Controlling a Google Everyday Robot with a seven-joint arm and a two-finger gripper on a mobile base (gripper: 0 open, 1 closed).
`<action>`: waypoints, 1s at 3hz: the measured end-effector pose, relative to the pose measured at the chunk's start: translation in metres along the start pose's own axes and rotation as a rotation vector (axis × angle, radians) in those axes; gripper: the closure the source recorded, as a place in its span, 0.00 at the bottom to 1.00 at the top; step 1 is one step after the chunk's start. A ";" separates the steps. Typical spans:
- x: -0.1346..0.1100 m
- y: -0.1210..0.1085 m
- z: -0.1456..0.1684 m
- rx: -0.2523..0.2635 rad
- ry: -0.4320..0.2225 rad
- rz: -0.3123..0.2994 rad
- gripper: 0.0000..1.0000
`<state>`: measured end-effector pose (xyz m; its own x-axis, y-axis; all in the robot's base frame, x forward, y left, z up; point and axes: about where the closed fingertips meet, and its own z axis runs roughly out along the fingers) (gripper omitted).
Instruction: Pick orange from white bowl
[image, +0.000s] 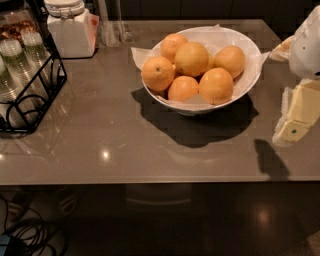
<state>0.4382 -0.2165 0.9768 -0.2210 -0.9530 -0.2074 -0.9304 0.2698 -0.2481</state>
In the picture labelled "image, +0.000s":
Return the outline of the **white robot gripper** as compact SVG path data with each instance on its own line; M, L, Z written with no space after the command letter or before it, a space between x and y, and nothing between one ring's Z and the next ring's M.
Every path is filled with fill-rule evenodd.
M303 78L282 94L281 117L272 142L288 147L301 140L320 118L320 5L296 30L270 53L269 58L289 60L290 71Z

